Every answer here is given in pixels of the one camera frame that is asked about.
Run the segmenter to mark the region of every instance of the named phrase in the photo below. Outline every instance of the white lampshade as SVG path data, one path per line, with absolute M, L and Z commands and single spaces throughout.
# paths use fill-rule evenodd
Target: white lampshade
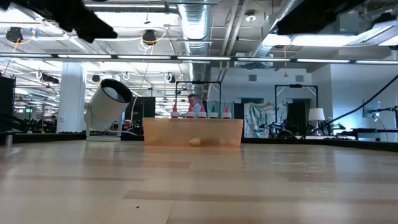
M 310 115 L 308 116 L 309 121 L 324 121 L 325 115 L 323 114 L 323 108 L 310 108 Z
M 90 119 L 91 128 L 104 131 L 119 119 L 131 99 L 132 93 L 126 85 L 117 80 L 104 79 L 90 101 L 90 115 L 87 111 L 85 122 L 89 123 Z

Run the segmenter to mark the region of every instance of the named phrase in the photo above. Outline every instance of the wooden floor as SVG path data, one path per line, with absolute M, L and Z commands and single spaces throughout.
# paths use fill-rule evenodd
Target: wooden floor
M 1 224 L 398 223 L 398 154 L 65 141 L 0 148 Z

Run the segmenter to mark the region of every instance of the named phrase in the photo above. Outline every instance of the ductwork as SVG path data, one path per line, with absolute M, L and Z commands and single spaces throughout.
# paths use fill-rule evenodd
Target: ductwork
M 295 9 L 298 5 L 300 5 L 304 0 L 283 0 L 280 5 L 280 10 L 276 16 L 269 16 L 266 20 L 266 35 L 275 27 L 278 21 L 283 19 L 288 13 L 290 13 L 293 9 Z M 272 48 L 275 46 L 264 45 L 262 42 L 256 47 L 254 51 L 251 52 L 250 57 L 266 57 Z M 253 70 L 255 68 L 271 68 L 264 63 L 252 62 L 247 63 L 245 65 L 237 66 L 239 68 L 246 68 L 248 70 Z
M 207 40 L 210 23 L 210 6 L 204 4 L 180 4 L 178 9 L 181 15 L 183 38 L 186 40 Z M 188 55 L 208 55 L 209 43 L 186 42 L 185 49 Z M 210 80 L 210 64 L 190 63 L 191 80 Z M 193 93 L 206 96 L 202 92 L 203 86 L 193 85 Z

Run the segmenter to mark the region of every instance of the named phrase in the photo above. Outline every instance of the person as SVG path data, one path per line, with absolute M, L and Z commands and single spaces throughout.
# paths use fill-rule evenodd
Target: person
M 192 105 L 193 112 L 195 114 L 195 118 L 198 118 L 198 114 L 200 112 L 200 105 L 198 103 L 198 98 L 195 94 L 190 94 L 188 96 L 189 104 Z

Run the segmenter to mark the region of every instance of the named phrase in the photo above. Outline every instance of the orange box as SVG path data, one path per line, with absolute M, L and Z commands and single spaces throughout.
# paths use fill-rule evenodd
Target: orange box
M 147 146 L 241 146 L 241 119 L 144 118 L 143 123 Z

